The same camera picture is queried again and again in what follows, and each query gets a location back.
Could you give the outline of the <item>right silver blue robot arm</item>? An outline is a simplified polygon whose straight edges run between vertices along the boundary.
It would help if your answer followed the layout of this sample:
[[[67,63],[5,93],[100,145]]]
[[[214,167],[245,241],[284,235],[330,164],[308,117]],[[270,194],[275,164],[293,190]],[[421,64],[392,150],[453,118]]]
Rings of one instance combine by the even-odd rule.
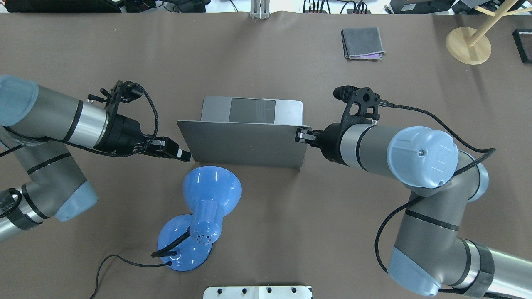
[[[443,286],[464,297],[531,297],[531,263],[458,237],[468,203],[486,191],[478,159],[460,151],[444,131],[334,123],[324,131],[298,129],[295,140],[318,147],[330,161],[396,179],[409,201],[387,266],[413,293],[433,297]]]

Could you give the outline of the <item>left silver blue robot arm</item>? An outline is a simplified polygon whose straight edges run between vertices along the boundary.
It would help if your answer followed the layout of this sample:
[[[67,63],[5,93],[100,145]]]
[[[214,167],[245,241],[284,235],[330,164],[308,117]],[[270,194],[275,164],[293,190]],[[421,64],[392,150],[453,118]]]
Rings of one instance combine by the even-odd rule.
[[[30,180],[1,192],[1,241],[30,231],[55,216],[70,220],[94,206],[98,197],[67,146],[107,157],[144,154],[188,162],[191,153],[167,137],[141,132],[138,121],[118,106],[148,93],[138,83],[118,81],[102,97],[87,101],[1,76],[1,145],[14,153]]]

